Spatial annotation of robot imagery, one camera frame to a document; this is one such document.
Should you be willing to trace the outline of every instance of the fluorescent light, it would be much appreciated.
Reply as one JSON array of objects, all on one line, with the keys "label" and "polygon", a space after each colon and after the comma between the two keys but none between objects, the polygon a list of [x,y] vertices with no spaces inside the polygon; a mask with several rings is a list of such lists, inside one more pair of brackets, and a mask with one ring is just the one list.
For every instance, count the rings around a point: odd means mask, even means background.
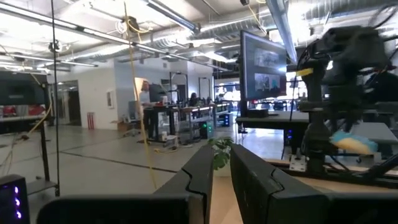
[{"label": "fluorescent light", "polygon": [[224,46],[224,47],[221,47],[221,49],[228,49],[228,48],[239,47],[239,46],[240,46],[240,44],[236,44],[236,45],[231,45],[231,46]]},{"label": "fluorescent light", "polygon": [[0,67],[2,68],[14,68],[14,69],[18,69],[18,70],[33,70],[33,67],[30,66],[22,66],[22,65],[8,65],[8,64],[1,64],[0,63]]},{"label": "fluorescent light", "polygon": [[[11,16],[21,17],[21,15],[22,15],[24,17],[24,19],[28,19],[29,20],[30,18],[33,18],[33,19],[38,19],[38,20],[41,20],[41,21],[51,22],[52,23],[52,18],[51,17],[47,17],[45,15],[41,15],[41,14],[38,14],[36,12],[28,11],[28,10],[25,10],[25,9],[22,9],[22,8],[19,8],[19,7],[15,7],[15,6],[3,3],[3,2],[0,2],[0,9],[2,9],[3,11],[5,11],[6,14],[9,14]],[[68,28],[71,28],[71,29],[76,29],[77,28],[77,26],[75,24],[71,24],[69,22],[60,21],[58,19],[55,19],[54,23],[56,25],[68,27]]]},{"label": "fluorescent light", "polygon": [[32,59],[32,60],[42,60],[42,61],[46,61],[46,62],[53,61],[52,59],[33,57],[33,56],[27,56],[27,55],[9,54],[9,56],[16,57],[16,58]]},{"label": "fluorescent light", "polygon": [[168,55],[169,53],[164,51],[164,50],[159,50],[159,49],[155,49],[153,47],[148,47],[146,45],[142,45],[142,44],[134,44],[135,47],[138,47],[139,49],[144,49],[144,50],[148,50],[151,52],[155,52],[155,53],[160,53],[160,54],[164,54],[164,55]]},{"label": "fluorescent light", "polygon": [[60,63],[65,63],[65,64],[69,64],[69,65],[81,65],[81,66],[87,66],[87,67],[98,67],[98,65],[88,64],[88,63],[79,63],[79,62],[60,61]]},{"label": "fluorescent light", "polygon": [[102,32],[98,32],[95,30],[87,29],[87,28],[85,28],[83,31],[86,32],[87,34],[93,34],[102,39],[107,39],[106,41],[113,40],[113,41],[117,42],[118,44],[129,44],[128,40],[122,39],[120,37],[115,37],[113,35],[104,34]]}]

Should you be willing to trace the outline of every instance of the shelf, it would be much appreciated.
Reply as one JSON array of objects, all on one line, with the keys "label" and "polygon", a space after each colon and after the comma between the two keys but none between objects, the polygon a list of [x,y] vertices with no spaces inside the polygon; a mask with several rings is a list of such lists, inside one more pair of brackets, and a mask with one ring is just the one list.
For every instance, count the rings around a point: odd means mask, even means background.
[{"label": "shelf", "polygon": [[36,194],[43,190],[47,190],[56,186],[57,186],[56,183],[53,183],[51,181],[46,181],[45,179],[35,180],[33,182],[26,184],[27,194],[28,195]]}]

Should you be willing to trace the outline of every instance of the doorway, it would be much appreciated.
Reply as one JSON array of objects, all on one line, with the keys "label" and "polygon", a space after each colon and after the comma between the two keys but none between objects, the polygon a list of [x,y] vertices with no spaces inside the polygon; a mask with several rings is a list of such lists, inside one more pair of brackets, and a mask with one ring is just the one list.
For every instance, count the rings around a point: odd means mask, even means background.
[{"label": "doorway", "polygon": [[77,80],[58,82],[58,118],[60,124],[81,126]]}]

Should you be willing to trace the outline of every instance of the screen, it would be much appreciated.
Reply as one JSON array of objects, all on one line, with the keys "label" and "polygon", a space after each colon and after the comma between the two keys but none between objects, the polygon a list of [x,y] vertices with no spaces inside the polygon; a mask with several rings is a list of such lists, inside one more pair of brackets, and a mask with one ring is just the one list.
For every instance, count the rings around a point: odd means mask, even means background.
[{"label": "screen", "polygon": [[245,31],[241,38],[246,99],[285,96],[285,47]]}]

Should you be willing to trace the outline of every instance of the yellow tag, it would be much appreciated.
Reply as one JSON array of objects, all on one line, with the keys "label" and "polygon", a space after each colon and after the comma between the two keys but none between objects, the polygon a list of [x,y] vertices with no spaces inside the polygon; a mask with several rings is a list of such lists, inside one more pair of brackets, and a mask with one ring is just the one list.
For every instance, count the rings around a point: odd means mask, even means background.
[{"label": "yellow tag", "polygon": [[296,72],[296,76],[301,77],[301,76],[306,76],[306,75],[310,75],[313,73],[313,69],[312,68],[306,68],[300,71]]}]

